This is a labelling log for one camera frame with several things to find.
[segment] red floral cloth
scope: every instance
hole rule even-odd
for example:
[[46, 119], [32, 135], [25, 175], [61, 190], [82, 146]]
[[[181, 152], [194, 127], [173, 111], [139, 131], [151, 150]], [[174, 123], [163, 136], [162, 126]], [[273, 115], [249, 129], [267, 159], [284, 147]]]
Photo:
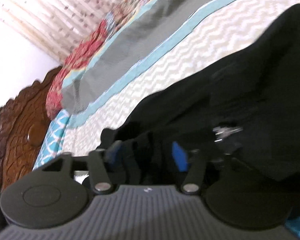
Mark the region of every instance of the red floral cloth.
[[47, 115], [52, 120], [62, 109], [61, 88], [64, 78], [71, 70], [85, 68], [103, 43], [111, 38], [149, 0], [123, 0], [115, 5], [101, 21], [98, 29], [83, 40], [67, 57], [62, 70], [56, 75], [46, 99]]

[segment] curtain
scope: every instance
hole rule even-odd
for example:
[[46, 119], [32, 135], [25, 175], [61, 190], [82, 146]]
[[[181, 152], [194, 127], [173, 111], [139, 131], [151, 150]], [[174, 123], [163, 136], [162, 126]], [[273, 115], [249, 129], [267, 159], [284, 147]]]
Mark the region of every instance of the curtain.
[[0, 19], [59, 62], [121, 0], [0, 0]]

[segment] bed headboard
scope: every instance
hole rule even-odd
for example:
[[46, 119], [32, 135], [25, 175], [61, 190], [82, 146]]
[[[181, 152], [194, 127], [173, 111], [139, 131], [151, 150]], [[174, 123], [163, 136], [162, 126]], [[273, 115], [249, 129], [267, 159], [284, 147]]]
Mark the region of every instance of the bed headboard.
[[50, 70], [42, 83], [34, 81], [0, 107], [0, 190], [32, 170], [50, 124], [47, 93], [60, 70]]

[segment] bed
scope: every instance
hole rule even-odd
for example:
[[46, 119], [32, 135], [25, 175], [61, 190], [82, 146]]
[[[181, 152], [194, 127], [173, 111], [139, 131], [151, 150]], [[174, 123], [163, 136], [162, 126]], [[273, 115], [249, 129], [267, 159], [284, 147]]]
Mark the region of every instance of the bed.
[[[0, 109], [0, 188], [63, 152], [87, 155], [100, 144], [102, 130], [120, 127], [143, 98], [249, 46], [296, 3], [144, 0], [98, 49], [85, 54], [83, 65], [50, 71]], [[62, 95], [49, 109], [52, 122], [44, 108], [49, 93]], [[300, 221], [289, 228], [300, 237]]]

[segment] wall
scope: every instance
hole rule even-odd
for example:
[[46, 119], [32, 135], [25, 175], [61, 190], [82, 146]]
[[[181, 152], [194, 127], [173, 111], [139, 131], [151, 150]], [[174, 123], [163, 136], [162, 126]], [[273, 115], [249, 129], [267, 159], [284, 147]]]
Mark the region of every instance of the wall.
[[0, 21], [0, 107], [59, 63]]

